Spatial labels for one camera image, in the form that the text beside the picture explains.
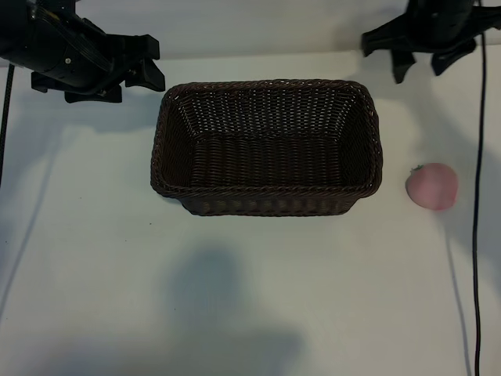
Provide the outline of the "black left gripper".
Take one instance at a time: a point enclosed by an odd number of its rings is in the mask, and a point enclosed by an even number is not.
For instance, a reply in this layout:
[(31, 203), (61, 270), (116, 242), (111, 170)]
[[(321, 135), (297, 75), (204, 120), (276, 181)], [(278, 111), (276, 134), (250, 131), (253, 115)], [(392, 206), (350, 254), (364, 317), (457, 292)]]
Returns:
[(114, 64), (138, 62), (126, 74), (126, 87), (163, 92), (165, 77), (153, 62), (159, 59), (160, 43), (149, 34), (108, 34), (103, 54), (95, 43), (71, 31), (55, 15), (30, 19), (27, 37), (19, 48), (19, 65), (34, 72), (32, 88), (62, 91), (68, 103), (121, 103), (121, 87), (113, 78)]

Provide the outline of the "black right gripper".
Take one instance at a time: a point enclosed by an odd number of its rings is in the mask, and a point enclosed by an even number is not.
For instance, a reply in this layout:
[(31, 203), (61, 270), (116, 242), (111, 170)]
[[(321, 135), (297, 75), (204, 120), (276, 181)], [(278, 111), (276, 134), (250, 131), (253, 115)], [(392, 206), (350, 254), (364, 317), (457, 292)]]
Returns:
[(475, 38), (487, 30), (500, 29), (500, 7), (470, 0), (408, 2), (405, 13), (362, 34), (364, 57), (377, 50), (391, 50), (396, 84), (404, 81), (416, 62), (412, 52), (430, 53), (434, 74), (444, 73), (457, 60), (477, 47)]

